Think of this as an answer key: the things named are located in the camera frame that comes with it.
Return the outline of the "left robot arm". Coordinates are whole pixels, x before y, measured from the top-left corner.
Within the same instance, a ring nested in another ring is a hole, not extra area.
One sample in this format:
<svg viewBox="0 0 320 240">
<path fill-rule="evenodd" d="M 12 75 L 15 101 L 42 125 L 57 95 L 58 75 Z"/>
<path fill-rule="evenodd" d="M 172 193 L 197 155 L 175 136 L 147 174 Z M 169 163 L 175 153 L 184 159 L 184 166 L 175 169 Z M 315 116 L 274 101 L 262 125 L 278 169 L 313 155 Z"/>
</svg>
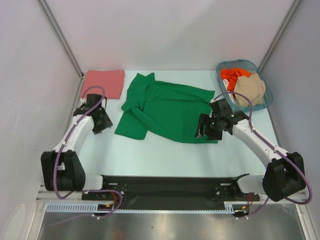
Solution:
<svg viewBox="0 0 320 240">
<path fill-rule="evenodd" d="M 82 165 L 80 151 L 90 135 L 102 133 L 112 127 L 106 107 L 107 98 L 100 94 L 88 94 L 78 107 L 62 140 L 51 151 L 40 157 L 44 186 L 47 191 L 92 191 L 100 200 L 110 196 L 111 188 L 103 183 L 102 175 L 88 174 Z"/>
</svg>

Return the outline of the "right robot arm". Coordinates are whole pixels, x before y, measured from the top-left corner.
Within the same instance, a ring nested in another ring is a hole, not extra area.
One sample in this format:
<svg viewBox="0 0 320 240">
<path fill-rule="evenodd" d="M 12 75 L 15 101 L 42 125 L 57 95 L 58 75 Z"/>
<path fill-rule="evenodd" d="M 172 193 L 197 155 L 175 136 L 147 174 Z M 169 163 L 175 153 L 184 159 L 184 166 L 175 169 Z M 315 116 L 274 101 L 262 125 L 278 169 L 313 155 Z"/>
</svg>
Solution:
<svg viewBox="0 0 320 240">
<path fill-rule="evenodd" d="M 243 142 L 265 167 L 263 175 L 246 173 L 234 179 L 236 185 L 230 188 L 230 194 L 235 200 L 242 201 L 249 193 L 257 193 L 279 202 L 306 188 L 304 160 L 298 152 L 289 153 L 270 143 L 254 127 L 251 115 L 233 111 L 226 99 L 213 99 L 209 106 L 211 112 L 199 116 L 195 137 L 220 141 L 227 132 Z"/>
</svg>

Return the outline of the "green t shirt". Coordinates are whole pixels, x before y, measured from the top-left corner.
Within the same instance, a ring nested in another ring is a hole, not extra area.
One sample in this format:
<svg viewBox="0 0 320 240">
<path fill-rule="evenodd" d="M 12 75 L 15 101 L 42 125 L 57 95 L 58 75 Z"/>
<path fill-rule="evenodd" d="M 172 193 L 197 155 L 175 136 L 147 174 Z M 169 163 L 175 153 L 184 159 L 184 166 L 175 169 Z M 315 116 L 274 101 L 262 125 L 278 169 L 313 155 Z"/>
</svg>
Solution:
<svg viewBox="0 0 320 240">
<path fill-rule="evenodd" d="M 115 134 L 144 140 L 148 132 L 184 144 L 206 144 L 195 136 L 201 114 L 209 114 L 215 91 L 156 80 L 138 73 L 127 89 Z"/>
</svg>

